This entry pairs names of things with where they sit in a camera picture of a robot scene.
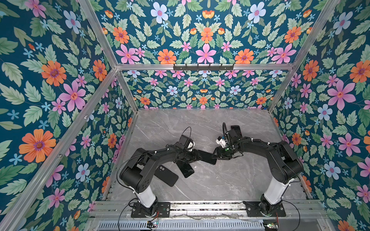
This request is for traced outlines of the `pink phone case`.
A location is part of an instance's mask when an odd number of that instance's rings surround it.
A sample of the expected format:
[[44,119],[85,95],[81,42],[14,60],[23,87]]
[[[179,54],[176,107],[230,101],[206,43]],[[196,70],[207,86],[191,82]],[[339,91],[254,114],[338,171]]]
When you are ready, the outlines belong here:
[[235,136],[242,137],[240,126],[238,126],[238,125],[232,125],[230,127],[231,127],[232,130],[235,131],[235,134],[236,134]]

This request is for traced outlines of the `black phone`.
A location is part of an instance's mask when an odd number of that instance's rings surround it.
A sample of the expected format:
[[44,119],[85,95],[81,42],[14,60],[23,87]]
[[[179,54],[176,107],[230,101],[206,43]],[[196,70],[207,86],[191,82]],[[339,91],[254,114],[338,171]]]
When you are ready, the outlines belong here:
[[177,162],[176,165],[180,169],[181,173],[183,174],[184,178],[190,177],[192,174],[194,174],[194,169],[192,166],[188,163],[184,162]]
[[200,161],[208,163],[210,165],[215,165],[217,163],[217,159],[213,158],[213,154],[198,150],[198,155],[200,157]]

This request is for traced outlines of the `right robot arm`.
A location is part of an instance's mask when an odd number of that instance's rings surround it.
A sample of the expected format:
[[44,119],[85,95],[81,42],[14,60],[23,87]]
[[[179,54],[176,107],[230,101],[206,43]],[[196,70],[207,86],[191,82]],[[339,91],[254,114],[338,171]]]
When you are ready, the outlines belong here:
[[218,147],[213,152],[214,159],[235,159],[236,153],[241,155],[252,153],[266,158],[272,179],[258,205],[258,210],[263,216],[271,216],[279,210],[289,185],[304,170],[299,157],[285,141],[265,142],[251,137],[242,137],[235,130],[230,130],[218,137],[216,143]]

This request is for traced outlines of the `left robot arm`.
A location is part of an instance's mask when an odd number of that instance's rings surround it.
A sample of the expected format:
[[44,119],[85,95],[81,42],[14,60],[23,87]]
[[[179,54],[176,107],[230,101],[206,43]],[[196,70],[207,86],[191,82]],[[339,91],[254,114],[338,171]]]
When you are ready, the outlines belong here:
[[159,212],[158,197],[150,186],[153,178],[158,178],[170,187],[173,187],[179,179],[179,176],[164,164],[175,163],[183,176],[188,178],[194,173],[190,164],[206,160],[209,153],[194,149],[194,146],[195,142],[190,137],[181,135],[175,144],[168,144],[158,150],[138,148],[129,158],[118,178],[136,195],[138,210],[144,216],[152,217]]

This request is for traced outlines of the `black phone case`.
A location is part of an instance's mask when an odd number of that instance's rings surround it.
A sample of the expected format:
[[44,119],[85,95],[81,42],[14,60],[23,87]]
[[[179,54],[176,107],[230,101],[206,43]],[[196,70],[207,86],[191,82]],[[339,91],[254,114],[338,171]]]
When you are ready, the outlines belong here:
[[177,174],[173,173],[163,165],[160,165],[156,169],[154,175],[170,187],[173,187],[179,179]]

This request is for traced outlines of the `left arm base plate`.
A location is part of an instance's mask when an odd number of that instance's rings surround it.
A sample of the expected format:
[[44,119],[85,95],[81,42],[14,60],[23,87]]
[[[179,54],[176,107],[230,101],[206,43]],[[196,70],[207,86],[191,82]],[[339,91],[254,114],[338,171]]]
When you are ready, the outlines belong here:
[[136,202],[132,208],[131,218],[168,218],[170,216],[170,210],[170,202],[155,202],[149,208]]

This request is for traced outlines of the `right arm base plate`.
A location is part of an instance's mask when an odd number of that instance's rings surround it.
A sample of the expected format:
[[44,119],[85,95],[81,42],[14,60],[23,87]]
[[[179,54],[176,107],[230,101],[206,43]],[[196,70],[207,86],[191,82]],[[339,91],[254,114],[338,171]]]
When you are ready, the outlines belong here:
[[266,201],[242,201],[249,217],[286,217],[286,212],[281,202],[271,205]]

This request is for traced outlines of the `metal hook rail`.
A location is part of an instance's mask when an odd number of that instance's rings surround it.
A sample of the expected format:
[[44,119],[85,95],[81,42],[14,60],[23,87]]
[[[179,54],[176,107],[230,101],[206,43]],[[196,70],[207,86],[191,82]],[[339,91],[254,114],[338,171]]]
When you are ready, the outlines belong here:
[[173,70],[179,71],[228,71],[233,70],[233,64],[174,64]]

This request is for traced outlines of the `aluminium front rail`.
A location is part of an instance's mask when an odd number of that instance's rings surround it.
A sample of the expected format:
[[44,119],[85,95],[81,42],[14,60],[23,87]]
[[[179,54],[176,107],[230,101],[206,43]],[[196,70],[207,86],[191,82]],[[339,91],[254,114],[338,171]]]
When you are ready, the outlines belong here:
[[329,215],[318,200],[290,200],[264,214],[259,201],[169,201],[159,202],[153,215],[138,202],[97,202],[91,218],[217,218],[233,219],[327,219]]

